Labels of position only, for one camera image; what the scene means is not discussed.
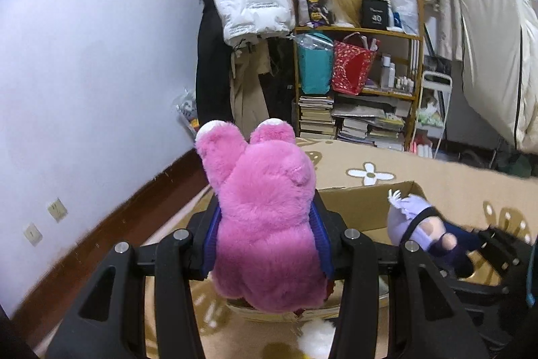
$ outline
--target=teal bag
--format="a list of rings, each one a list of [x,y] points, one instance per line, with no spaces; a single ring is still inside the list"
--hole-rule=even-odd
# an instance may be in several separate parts
[[[333,43],[333,40],[321,33],[311,33],[316,37]],[[324,95],[330,89],[333,76],[333,51],[326,49],[309,49],[297,44],[299,50],[299,72],[301,88],[306,95]]]

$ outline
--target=turquoise gift bag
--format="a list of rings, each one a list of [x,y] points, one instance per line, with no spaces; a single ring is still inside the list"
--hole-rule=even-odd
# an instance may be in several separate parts
[[[333,75],[333,40],[321,33],[298,35],[301,88],[306,95],[324,95]]]

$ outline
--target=stack of books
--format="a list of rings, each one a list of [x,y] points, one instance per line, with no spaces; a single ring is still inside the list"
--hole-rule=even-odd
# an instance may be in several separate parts
[[[304,95],[299,98],[301,119],[300,137],[306,139],[334,139],[336,128],[331,117],[332,96]]]
[[[333,117],[342,118],[337,139],[385,149],[404,150],[402,117],[367,105],[337,104]]]

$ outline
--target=pink plush toy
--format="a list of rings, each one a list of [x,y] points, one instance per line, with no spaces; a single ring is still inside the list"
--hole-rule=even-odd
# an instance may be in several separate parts
[[[321,306],[327,278],[308,222],[316,174],[291,126],[266,120],[248,144],[235,125],[211,121],[196,150],[222,212],[217,292],[271,313]]]

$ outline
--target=red bag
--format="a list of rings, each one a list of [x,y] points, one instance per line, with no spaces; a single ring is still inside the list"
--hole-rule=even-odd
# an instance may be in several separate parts
[[[346,43],[353,33],[342,42],[334,42],[333,90],[348,95],[358,95],[367,82],[368,73],[376,57],[376,51]]]

